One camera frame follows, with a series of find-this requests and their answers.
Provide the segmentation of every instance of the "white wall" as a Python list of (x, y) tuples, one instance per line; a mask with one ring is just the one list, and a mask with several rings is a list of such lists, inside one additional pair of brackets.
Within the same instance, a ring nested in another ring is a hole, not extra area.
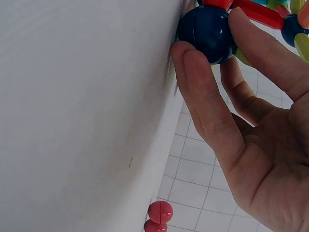
[(168, 51), (182, 10), (0, 1), (1, 232), (142, 230), (181, 107)]

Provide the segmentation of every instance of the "blue ball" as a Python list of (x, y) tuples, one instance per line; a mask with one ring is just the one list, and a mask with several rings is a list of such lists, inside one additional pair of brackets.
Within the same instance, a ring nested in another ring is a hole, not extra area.
[(228, 13), (216, 6), (200, 6), (189, 11), (179, 22), (179, 40), (191, 43), (210, 64), (231, 58), (237, 50), (228, 26)]
[(295, 47), (294, 39), (298, 33), (309, 34), (308, 29), (304, 29), (298, 23), (297, 15), (291, 14), (284, 18), (284, 25), (281, 30), (281, 35), (284, 40), (292, 47)]

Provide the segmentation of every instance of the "yellow rod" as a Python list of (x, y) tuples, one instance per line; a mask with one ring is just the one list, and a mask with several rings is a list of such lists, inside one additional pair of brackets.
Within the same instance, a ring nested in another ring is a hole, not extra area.
[(309, 62), (309, 38), (308, 35), (299, 33), (294, 39), (295, 47), (302, 59)]

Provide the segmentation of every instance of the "magnetic building toy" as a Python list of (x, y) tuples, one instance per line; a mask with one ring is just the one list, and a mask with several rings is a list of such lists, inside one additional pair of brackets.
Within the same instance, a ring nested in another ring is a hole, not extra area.
[(197, 0), (199, 7), (187, 12), (179, 22), (179, 40), (201, 51), (210, 64), (220, 64), (233, 55), (250, 65), (237, 48), (228, 25), (230, 9), (240, 7), (249, 19), (281, 30), (282, 37), (309, 62), (309, 1), (291, 0)]

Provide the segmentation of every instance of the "red magnetic stick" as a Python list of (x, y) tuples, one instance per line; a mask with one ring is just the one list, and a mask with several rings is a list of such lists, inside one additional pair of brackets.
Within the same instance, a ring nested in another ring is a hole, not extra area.
[(217, 6), (227, 11), (233, 0), (203, 0), (203, 5)]
[(155, 223), (167, 223), (173, 217), (173, 208), (168, 202), (157, 201), (149, 206), (148, 215)]
[(167, 226), (166, 223), (157, 224), (157, 223), (154, 223), (151, 220), (148, 220), (148, 221), (145, 222), (144, 230), (145, 230), (145, 232), (167, 232), (168, 226)]

